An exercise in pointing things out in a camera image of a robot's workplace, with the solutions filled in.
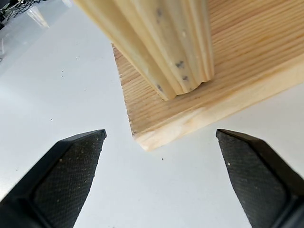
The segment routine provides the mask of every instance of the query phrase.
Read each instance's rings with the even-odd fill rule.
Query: white surface
[[[110,41],[77,7],[23,52],[0,76],[0,198],[55,142],[94,129],[108,137],[75,228],[250,227],[217,128],[266,140],[304,174],[304,85],[145,152],[131,136]]]

